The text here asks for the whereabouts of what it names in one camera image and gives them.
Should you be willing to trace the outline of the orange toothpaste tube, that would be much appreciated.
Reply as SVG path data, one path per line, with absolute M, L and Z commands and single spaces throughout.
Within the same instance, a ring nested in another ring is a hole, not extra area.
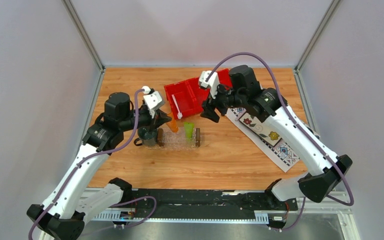
M 167 114 L 168 117 L 171 118 L 170 121 L 168 121 L 166 123 L 166 125 L 168 126 L 168 128 L 173 132 L 173 133 L 177 133 L 179 131 L 179 127 L 177 125 L 177 122 L 176 122 L 176 119 L 174 117 L 174 114 L 172 112 L 168 113 Z

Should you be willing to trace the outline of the dark grey mug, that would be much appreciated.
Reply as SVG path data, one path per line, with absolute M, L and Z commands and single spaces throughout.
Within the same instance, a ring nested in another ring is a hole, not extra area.
M 133 144 L 137 147 L 155 147 L 157 145 L 158 130 L 149 127 L 141 127 L 137 130 L 137 138 L 133 141 Z

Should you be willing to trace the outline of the green toothpaste tube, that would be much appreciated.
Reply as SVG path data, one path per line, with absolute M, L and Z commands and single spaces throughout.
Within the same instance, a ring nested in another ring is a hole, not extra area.
M 186 139 L 192 139 L 194 134 L 195 125 L 192 122 L 184 122 L 183 129 Z

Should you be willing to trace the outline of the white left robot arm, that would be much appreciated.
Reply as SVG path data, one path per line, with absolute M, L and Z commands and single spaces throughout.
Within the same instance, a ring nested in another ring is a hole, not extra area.
M 143 86 L 133 96 L 125 92 L 109 95 L 104 111 L 84 135 L 73 163 L 57 187 L 40 204 L 32 204 L 27 216 L 35 229 L 56 240 L 76 240 L 85 226 L 105 209 L 119 205 L 128 207 L 133 201 L 131 185 L 114 178 L 86 199 L 82 195 L 101 165 L 114 153 L 130 144 L 124 138 L 129 131 L 134 136 L 138 128 L 155 130 L 171 118 L 162 111 L 164 100 L 159 91 Z

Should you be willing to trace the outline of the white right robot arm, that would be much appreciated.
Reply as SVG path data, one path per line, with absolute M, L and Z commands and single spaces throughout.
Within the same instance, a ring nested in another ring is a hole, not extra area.
M 262 88 L 251 67 L 236 66 L 228 75 L 231 87 L 221 84 L 216 72 L 201 73 L 198 85 L 209 90 L 202 103 L 201 117 L 218 123 L 220 115 L 217 111 L 224 116 L 228 109 L 244 108 L 247 114 L 278 133 L 307 167 L 303 176 L 274 181 L 267 188 L 266 205 L 276 210 L 285 201 L 297 197 L 306 197 L 315 203 L 329 197 L 351 168 L 352 159 L 346 154 L 338 155 L 324 145 L 276 89 Z

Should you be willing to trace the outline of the white toothbrush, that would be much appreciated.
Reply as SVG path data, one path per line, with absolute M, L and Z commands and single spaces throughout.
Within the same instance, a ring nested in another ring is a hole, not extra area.
M 177 99 L 176 99 L 176 97 L 175 97 L 174 94 L 172 94 L 171 97 L 172 97 L 172 99 L 173 99 L 174 105 L 175 105 L 176 110 L 177 110 L 177 118 L 178 118 L 179 120 L 181 120 L 181 119 L 183 118 L 183 114 L 182 114 L 182 112 L 180 111 L 180 108 L 179 108 Z

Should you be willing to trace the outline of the clear textured acrylic tray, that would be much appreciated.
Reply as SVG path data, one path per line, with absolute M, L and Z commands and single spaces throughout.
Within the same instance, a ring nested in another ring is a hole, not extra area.
M 188 138 L 185 129 L 180 127 L 178 132 L 172 132 L 170 129 L 159 128 L 157 130 L 156 144 L 146 146 L 153 150 L 183 151 L 199 148 L 202 143 L 200 128 L 192 130 L 192 137 Z

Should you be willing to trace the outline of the red three-compartment bin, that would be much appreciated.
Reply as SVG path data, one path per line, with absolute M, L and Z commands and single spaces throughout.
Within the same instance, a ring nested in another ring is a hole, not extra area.
M 164 86 L 166 99 L 176 120 L 177 109 L 172 99 L 175 95 L 182 118 L 191 117 L 200 114 L 203 111 L 202 103 L 209 94 L 208 89 L 199 87 L 199 77 L 189 78 L 176 83 L 167 84 Z

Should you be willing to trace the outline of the floral square plate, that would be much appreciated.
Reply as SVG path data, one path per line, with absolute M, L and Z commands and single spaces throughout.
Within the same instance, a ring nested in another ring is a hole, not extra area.
M 238 120 L 270 147 L 276 146 L 282 140 L 275 130 L 272 130 L 255 116 L 244 113 Z

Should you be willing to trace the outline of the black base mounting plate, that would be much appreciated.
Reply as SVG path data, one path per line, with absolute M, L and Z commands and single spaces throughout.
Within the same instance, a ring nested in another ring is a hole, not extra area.
M 252 220 L 257 211 L 297 211 L 295 199 L 270 199 L 263 191 L 150 189 L 131 190 L 122 198 L 119 214 L 135 220 L 150 216 L 162 220 Z

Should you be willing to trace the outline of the patterned white cloth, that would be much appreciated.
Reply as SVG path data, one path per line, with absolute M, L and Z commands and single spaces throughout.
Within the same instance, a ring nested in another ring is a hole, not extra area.
M 285 173 L 300 161 L 279 133 L 244 108 L 229 108 L 226 117 Z

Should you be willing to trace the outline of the aluminium frame rail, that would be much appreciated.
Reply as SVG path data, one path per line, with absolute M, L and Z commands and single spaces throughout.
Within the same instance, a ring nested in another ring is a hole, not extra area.
M 331 199 L 315 203 L 302 198 L 275 201 L 263 191 L 134 189 L 109 184 L 77 195 L 33 205 L 31 219 L 57 240 L 76 240 L 91 221 L 108 221 L 114 228 L 136 223 L 255 224 L 283 232 L 297 225 L 294 214 L 337 215 L 343 226 L 353 225 L 352 210 Z

